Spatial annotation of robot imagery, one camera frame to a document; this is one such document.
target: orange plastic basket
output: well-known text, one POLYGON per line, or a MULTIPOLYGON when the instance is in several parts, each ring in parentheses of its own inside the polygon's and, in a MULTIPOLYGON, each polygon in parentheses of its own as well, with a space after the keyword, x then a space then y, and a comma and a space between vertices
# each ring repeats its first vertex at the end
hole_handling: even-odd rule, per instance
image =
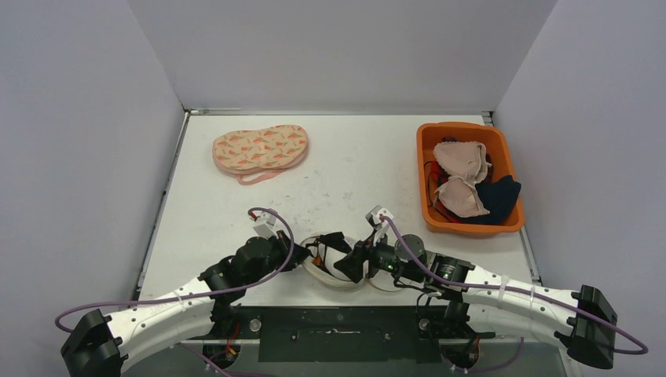
POLYGON ((421 211, 431 232, 453 232, 468 236, 492 236, 502 232, 517 232, 525 224, 525 212, 520 196, 514 210, 502 225, 456 224, 441 216, 433 207, 429 207, 429 193, 426 192, 426 171, 424 164, 434 161, 433 149, 443 137, 455 137, 458 141, 478 141, 485 144, 487 153, 492 158, 492 181, 498 181, 505 175, 512 175, 517 181, 514 164, 511 162, 507 139, 495 127, 480 126, 464 122, 427 123, 416 131, 416 143, 419 153, 419 186, 421 187, 421 211))

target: screw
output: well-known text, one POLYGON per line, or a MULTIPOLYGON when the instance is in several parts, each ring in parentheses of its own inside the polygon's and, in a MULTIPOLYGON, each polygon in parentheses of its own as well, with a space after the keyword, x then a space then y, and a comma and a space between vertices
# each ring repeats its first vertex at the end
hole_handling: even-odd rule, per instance
POLYGON ((430 324, 430 321, 427 318, 422 318, 419 321, 419 328, 423 331, 425 331, 428 328, 428 325, 430 324))
POLYGON ((256 318, 250 321, 250 331, 257 332, 262 328, 262 322, 256 318))

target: cable tie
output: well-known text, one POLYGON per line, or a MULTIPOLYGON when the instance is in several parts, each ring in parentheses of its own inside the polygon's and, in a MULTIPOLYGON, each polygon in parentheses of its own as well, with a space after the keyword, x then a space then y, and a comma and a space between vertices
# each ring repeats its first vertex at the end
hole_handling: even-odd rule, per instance
POLYGON ((499 294, 497 295, 497 309, 502 309, 502 304, 504 303, 504 292, 507 290, 507 284, 509 283, 510 277, 508 275, 502 275, 502 283, 499 286, 499 294))
POLYGON ((534 336, 534 311, 532 310, 534 306, 534 291, 536 291, 536 285, 532 284, 532 288, 529 290, 529 333, 532 336, 534 336))
POLYGON ((176 297, 178 297, 178 303, 181 304, 181 313, 185 313, 187 311, 187 308, 185 307, 185 303, 183 302, 183 299, 181 298, 181 296, 178 294, 177 290, 174 291, 174 295, 176 295, 176 297))

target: gray wall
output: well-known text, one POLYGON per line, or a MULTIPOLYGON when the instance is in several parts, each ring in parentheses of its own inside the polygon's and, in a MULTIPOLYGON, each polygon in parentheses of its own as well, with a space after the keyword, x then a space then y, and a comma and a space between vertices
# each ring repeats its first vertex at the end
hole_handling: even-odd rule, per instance
POLYGON ((586 376, 666 373, 665 25, 661 0, 559 0, 496 113, 544 282, 600 287, 651 347, 586 376))
POLYGON ((494 109, 555 0, 129 0, 186 108, 494 109))
POLYGON ((183 112, 126 2, 3 2, 0 51, 0 375, 65 376, 53 318, 130 296, 183 112))

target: white table surface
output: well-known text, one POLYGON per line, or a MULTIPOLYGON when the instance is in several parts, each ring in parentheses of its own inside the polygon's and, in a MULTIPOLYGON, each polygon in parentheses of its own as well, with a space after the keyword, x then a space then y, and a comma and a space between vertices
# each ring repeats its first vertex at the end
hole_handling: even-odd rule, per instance
MULTIPOLYGON (((483 124, 480 115, 199 115, 190 117, 151 245, 141 299, 167 293, 255 236, 250 207, 271 207, 290 223, 298 242, 314 232, 343 231, 355 239, 371 231, 365 214, 381 204, 403 234, 420 236, 426 249, 465 259, 530 281, 519 233, 472 239, 426 229, 419 204, 416 130, 424 123, 483 124), (309 154, 293 170, 241 186, 213 164, 213 140, 233 130, 298 124, 309 135, 309 154)), ((390 233, 389 242, 395 237, 390 233)), ((380 272, 381 287, 390 276, 380 272)), ((303 268, 250 289, 246 306, 390 306, 415 304, 419 292, 327 289, 303 268)))

